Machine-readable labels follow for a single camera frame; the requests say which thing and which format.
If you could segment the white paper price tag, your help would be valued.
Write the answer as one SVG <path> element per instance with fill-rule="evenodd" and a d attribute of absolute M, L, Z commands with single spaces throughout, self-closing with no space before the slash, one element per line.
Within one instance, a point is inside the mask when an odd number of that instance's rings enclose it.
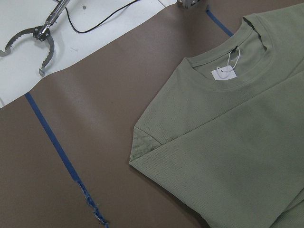
<path fill-rule="evenodd" d="M 230 65 L 225 67 L 217 67 L 215 70 L 211 71 L 211 74 L 216 81 L 231 80 L 237 77 L 234 69 Z"/>

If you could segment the olive green long-sleeve shirt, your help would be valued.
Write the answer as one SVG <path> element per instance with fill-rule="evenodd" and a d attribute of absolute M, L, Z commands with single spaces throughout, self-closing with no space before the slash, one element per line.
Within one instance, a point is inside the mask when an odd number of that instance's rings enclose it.
<path fill-rule="evenodd" d="M 228 65 L 237 77 L 216 81 Z M 244 16 L 183 59 L 135 124 L 129 163 L 212 228 L 303 227 L 303 4 Z"/>

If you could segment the grey aluminium frame post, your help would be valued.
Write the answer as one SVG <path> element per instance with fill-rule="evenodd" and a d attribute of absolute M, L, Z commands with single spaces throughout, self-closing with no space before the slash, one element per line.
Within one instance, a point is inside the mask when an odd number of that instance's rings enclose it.
<path fill-rule="evenodd" d="M 192 6 L 196 5 L 200 0 L 177 0 L 177 4 L 186 8 L 190 9 Z"/>

